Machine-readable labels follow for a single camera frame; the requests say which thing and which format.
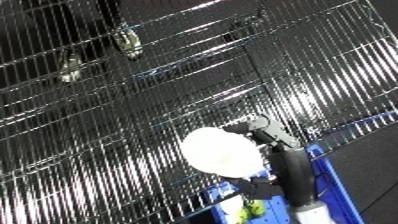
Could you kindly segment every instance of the metal wire grid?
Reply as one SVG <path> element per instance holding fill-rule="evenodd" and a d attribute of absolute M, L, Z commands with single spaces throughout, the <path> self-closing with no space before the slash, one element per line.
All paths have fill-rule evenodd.
<path fill-rule="evenodd" d="M 72 8 L 88 13 L 90 36 L 70 44 L 10 4 L 0 16 L 2 223 L 168 223 L 206 208 L 217 199 L 201 192 L 219 180 L 178 151 L 197 127 L 265 112 L 332 150 L 396 120 L 396 40 L 366 1 L 125 4 L 144 42 L 136 62 L 108 49 L 113 31 L 88 22 L 86 3 Z M 10 30 L 21 21 L 31 42 Z M 71 46 L 85 49 L 85 76 L 63 86 L 57 55 Z"/>

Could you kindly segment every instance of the blue container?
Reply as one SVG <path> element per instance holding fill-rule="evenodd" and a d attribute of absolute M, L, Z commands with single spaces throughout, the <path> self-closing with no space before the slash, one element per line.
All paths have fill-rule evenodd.
<path fill-rule="evenodd" d="M 322 149 L 318 145 L 312 145 L 307 148 L 310 155 L 319 155 Z M 321 158 L 313 162 L 313 168 L 316 174 L 327 173 L 317 179 L 318 190 L 327 191 L 321 196 L 320 200 L 325 202 L 333 220 L 337 224 L 363 224 L 362 218 L 355 209 L 350 197 L 345 191 L 336 172 L 327 158 Z M 236 189 L 228 183 L 221 183 L 217 187 L 210 188 L 207 193 L 212 198 L 219 197 L 219 189 L 227 191 Z M 289 224 L 290 217 L 286 211 L 286 201 L 282 196 L 274 196 L 270 200 L 264 200 L 267 213 L 263 217 L 250 220 L 249 224 Z M 212 213 L 217 223 L 227 224 L 224 212 L 219 205 L 212 208 Z"/>

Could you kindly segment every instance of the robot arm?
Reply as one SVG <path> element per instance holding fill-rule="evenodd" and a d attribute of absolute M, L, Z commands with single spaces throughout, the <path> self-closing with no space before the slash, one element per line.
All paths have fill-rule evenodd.
<path fill-rule="evenodd" d="M 267 159 L 277 177 L 276 181 L 264 178 L 252 178 L 250 182 L 243 179 L 227 179 L 248 197 L 265 199 L 261 197 L 272 192 L 267 186 L 277 183 L 293 207 L 307 206 L 318 200 L 315 175 L 307 153 L 299 140 L 289 135 L 280 122 L 262 115 L 252 121 L 227 126 L 224 130 L 250 136 L 258 144 L 271 147 Z"/>

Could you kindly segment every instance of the sneaker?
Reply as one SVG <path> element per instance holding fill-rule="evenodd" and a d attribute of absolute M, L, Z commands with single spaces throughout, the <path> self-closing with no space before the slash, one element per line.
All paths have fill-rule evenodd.
<path fill-rule="evenodd" d="M 65 50 L 60 57 L 61 82 L 75 82 L 81 78 L 82 56 L 72 50 Z"/>
<path fill-rule="evenodd" d="M 117 33 L 112 37 L 117 48 L 130 60 L 135 60 L 142 55 L 142 45 L 138 35 L 129 28 L 126 22 L 117 26 Z"/>

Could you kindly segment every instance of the shoe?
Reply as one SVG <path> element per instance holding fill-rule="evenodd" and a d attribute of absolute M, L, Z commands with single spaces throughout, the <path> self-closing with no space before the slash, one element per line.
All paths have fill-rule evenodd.
<path fill-rule="evenodd" d="M 121 23 L 112 35 L 117 48 L 130 60 L 135 60 L 142 55 L 142 45 L 138 35 L 129 28 L 126 22 Z"/>
<path fill-rule="evenodd" d="M 65 50 L 60 56 L 60 76 L 61 82 L 76 82 L 81 78 L 81 66 L 83 65 L 82 56 L 73 51 Z"/>

